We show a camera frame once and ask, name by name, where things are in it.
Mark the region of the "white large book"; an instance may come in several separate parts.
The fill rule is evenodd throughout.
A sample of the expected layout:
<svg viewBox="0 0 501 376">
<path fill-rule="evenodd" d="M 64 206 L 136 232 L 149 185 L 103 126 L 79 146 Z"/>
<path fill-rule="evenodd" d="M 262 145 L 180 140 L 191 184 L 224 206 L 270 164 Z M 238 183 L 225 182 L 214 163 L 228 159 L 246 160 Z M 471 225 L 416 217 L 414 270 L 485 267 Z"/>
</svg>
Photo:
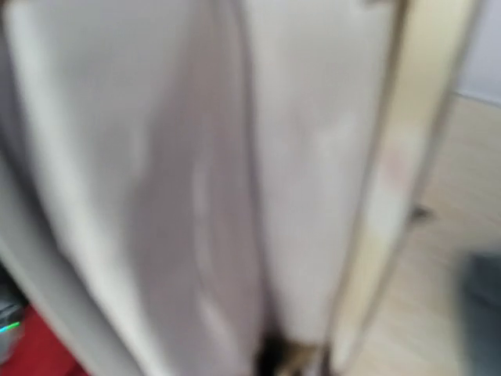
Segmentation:
<svg viewBox="0 0 501 376">
<path fill-rule="evenodd" d="M 477 1 L 4 1 L 1 260 L 92 375 L 341 374 Z"/>
</svg>

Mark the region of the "red student backpack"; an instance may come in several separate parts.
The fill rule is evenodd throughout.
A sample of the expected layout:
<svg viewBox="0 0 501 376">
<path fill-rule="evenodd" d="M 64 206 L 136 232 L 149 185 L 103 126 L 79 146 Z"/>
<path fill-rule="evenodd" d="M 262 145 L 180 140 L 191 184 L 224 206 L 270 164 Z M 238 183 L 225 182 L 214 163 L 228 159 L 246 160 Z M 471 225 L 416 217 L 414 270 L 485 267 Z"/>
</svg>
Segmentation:
<svg viewBox="0 0 501 376">
<path fill-rule="evenodd" d="M 8 376 L 87 376 L 88 373 L 32 307 L 24 311 L 23 336 L 1 365 Z"/>
</svg>

